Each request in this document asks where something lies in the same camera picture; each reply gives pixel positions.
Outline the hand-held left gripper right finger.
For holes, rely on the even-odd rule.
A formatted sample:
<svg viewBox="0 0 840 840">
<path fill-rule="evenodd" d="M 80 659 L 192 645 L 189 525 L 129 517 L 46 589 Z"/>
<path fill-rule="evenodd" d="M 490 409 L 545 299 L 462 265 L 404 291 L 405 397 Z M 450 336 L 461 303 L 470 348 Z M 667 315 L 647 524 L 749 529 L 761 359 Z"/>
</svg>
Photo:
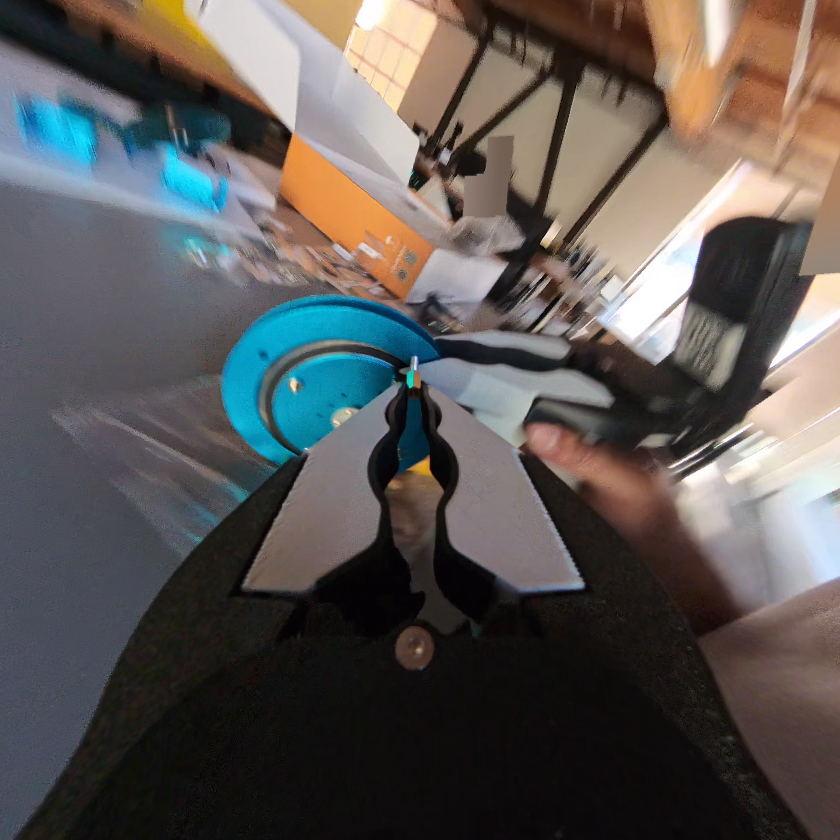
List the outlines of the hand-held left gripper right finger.
<svg viewBox="0 0 840 840">
<path fill-rule="evenodd" d="M 519 449 L 429 384 L 418 402 L 441 489 L 421 622 L 449 635 L 498 607 L 583 594 L 584 576 Z"/>
</svg>

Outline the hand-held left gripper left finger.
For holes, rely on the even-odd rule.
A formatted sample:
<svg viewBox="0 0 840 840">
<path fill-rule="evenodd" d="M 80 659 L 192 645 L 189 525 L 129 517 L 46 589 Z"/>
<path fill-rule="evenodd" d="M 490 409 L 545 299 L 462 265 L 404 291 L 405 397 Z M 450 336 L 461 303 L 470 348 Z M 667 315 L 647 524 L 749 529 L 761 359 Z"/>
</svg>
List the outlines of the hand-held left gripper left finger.
<svg viewBox="0 0 840 840">
<path fill-rule="evenodd" d="M 411 401 L 406 384 L 391 385 L 300 458 L 241 592 L 330 604 L 369 635 L 417 617 L 425 595 L 413 591 L 385 497 Z"/>
</svg>

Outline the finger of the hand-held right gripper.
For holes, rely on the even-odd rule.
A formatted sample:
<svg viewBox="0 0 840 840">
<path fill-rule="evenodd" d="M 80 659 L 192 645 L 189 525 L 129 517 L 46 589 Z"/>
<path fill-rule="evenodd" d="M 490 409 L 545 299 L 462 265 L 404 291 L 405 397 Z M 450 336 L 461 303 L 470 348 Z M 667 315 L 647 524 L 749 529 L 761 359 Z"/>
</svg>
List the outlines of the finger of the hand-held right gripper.
<svg viewBox="0 0 840 840">
<path fill-rule="evenodd" d="M 481 412 L 526 412 L 540 398 L 599 407 L 614 402 L 606 386 L 568 369 L 525 371 L 507 364 L 436 360 L 418 370 L 423 383 L 454 403 Z"/>
<path fill-rule="evenodd" d="M 477 365 L 564 368 L 572 359 L 567 341 L 537 333 L 500 330 L 450 333 L 438 336 L 435 343 L 441 358 Z"/>
</svg>

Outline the blue round metal base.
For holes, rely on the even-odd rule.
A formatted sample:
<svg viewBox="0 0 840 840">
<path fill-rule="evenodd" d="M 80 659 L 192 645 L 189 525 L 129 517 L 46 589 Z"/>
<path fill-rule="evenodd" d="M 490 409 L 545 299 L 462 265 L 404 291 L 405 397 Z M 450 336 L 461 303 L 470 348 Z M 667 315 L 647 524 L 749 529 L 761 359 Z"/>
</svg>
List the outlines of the blue round metal base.
<svg viewBox="0 0 840 840">
<path fill-rule="evenodd" d="M 257 318 L 231 349 L 224 410 L 245 443 L 280 466 L 398 383 L 413 357 L 436 361 L 438 347 L 401 312 L 353 297 L 303 297 Z"/>
</svg>

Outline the person's right forearm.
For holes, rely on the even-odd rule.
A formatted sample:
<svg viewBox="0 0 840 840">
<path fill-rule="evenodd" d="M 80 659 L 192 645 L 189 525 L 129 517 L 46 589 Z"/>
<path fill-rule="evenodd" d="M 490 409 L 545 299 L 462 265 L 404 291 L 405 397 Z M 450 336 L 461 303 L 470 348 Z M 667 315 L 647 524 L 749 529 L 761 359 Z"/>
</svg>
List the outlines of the person's right forearm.
<svg viewBox="0 0 840 840">
<path fill-rule="evenodd" d="M 811 838 L 838 838 L 838 580 L 747 614 L 677 512 L 674 528 L 620 534 L 689 619 L 773 786 Z"/>
</svg>

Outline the person's right hand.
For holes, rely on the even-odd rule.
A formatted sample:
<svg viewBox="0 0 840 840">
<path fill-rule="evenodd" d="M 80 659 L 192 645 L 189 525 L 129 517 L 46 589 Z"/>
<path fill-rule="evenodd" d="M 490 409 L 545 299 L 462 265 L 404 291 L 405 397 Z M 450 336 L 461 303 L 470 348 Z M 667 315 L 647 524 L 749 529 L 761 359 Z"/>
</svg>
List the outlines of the person's right hand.
<svg viewBox="0 0 840 840">
<path fill-rule="evenodd" d="M 590 444 L 560 426 L 524 428 L 528 451 L 571 476 L 581 497 L 626 539 L 676 526 L 673 494 L 659 462 L 647 450 Z"/>
</svg>

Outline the clear plastic bag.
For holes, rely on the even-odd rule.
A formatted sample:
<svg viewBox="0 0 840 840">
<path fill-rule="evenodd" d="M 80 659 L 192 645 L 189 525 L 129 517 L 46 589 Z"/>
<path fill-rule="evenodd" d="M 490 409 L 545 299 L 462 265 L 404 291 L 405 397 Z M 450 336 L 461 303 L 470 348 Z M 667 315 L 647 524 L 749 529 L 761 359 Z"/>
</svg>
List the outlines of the clear plastic bag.
<svg viewBox="0 0 840 840">
<path fill-rule="evenodd" d="M 219 374 L 66 404 L 52 417 L 180 560 L 278 470 L 233 428 Z"/>
</svg>

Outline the pile of small parts bags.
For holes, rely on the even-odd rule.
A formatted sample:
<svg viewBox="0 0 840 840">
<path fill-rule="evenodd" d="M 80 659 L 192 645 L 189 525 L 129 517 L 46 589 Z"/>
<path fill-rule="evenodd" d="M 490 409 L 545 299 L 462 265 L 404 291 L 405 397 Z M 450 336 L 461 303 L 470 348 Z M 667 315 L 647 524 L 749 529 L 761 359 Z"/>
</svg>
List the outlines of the pile of small parts bags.
<svg viewBox="0 0 840 840">
<path fill-rule="evenodd" d="M 299 218 L 263 214 L 257 219 L 261 239 L 234 247 L 236 267 L 247 278 L 282 287 L 325 286 L 329 293 L 399 308 L 397 296 L 373 278 L 342 247 L 307 227 Z"/>
</svg>

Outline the orange cardboard box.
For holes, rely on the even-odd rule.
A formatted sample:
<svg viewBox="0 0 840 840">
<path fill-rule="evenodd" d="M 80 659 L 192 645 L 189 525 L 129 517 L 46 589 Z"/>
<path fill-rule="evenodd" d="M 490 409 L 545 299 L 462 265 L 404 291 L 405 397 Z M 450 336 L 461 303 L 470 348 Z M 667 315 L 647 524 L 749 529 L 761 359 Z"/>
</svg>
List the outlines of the orange cardboard box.
<svg viewBox="0 0 840 840">
<path fill-rule="evenodd" d="M 409 189 L 418 138 L 342 50 L 283 2 L 185 2 L 217 52 L 291 132 L 280 195 L 397 299 L 481 302 L 508 263 L 471 255 Z"/>
</svg>

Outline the white foam sheet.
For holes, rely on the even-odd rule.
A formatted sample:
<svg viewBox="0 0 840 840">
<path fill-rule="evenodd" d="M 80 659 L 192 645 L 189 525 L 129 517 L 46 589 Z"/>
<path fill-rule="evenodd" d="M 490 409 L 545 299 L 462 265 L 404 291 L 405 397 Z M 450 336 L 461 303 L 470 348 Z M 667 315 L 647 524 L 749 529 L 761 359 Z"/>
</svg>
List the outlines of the white foam sheet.
<svg viewBox="0 0 840 840">
<path fill-rule="evenodd" d="M 194 224 L 220 237 L 260 239 L 256 219 L 277 209 L 276 198 L 256 175 L 231 153 L 213 150 L 220 171 L 199 161 L 196 168 L 210 176 L 224 175 L 230 184 L 226 207 L 218 213 L 203 209 L 173 194 L 163 184 L 162 162 L 157 153 L 141 153 L 132 159 L 113 139 L 100 142 L 98 158 L 91 167 L 64 161 L 58 153 L 41 150 L 25 139 L 16 119 L 18 95 L 77 95 L 84 102 L 99 106 L 121 121 L 137 117 L 138 106 L 119 94 L 99 88 L 82 79 L 58 81 L 44 77 L 2 80 L 1 179 L 42 193 L 52 193 L 129 209 L 167 221 Z"/>
</svg>

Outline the teal oval metal plate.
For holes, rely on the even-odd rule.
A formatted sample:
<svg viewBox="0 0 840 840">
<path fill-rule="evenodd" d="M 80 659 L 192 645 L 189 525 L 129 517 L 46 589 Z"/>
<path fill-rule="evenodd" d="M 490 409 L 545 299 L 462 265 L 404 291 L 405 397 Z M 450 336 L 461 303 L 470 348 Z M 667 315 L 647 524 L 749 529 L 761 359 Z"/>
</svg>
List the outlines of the teal oval metal plate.
<svg viewBox="0 0 840 840">
<path fill-rule="evenodd" d="M 231 134 L 229 118 L 215 109 L 163 101 L 145 107 L 138 119 L 123 127 L 122 144 L 129 153 L 169 144 L 198 156 L 208 144 L 225 144 Z"/>
</svg>

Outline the yellow box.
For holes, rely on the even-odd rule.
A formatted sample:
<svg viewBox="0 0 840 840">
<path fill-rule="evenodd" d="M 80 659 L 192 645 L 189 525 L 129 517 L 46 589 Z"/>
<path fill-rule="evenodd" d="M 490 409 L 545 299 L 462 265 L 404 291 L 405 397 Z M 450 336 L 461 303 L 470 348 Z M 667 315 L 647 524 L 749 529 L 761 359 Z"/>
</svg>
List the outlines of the yellow box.
<svg viewBox="0 0 840 840">
<path fill-rule="evenodd" d="M 208 62 L 226 68 L 227 63 L 186 12 L 184 1 L 142 1 L 143 12 L 166 27 L 185 46 Z"/>
</svg>

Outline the blue perforated long bracket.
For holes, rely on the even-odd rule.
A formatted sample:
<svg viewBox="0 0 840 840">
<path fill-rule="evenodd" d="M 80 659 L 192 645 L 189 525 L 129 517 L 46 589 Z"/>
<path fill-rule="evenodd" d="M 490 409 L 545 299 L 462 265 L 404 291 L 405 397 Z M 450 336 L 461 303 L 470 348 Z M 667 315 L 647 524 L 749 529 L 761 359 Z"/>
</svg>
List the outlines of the blue perforated long bracket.
<svg viewBox="0 0 840 840">
<path fill-rule="evenodd" d="M 227 178 L 209 175 L 184 162 L 171 144 L 162 145 L 160 154 L 161 183 L 168 192 L 214 214 L 225 209 L 229 195 Z"/>
</svg>

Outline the large blue U bracket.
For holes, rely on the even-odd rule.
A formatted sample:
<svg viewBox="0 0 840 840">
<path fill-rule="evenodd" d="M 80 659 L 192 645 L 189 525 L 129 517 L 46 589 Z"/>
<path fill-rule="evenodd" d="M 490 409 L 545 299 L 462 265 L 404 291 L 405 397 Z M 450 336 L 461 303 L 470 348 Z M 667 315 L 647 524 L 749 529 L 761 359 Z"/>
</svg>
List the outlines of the large blue U bracket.
<svg viewBox="0 0 840 840">
<path fill-rule="evenodd" d="M 49 103 L 42 111 L 43 142 L 69 160 L 92 167 L 98 158 L 98 129 L 87 115 L 72 108 Z"/>
<path fill-rule="evenodd" d="M 22 139 L 28 144 L 54 147 L 61 140 L 60 116 L 56 104 L 38 97 L 18 97 L 14 100 L 15 116 Z"/>
</svg>

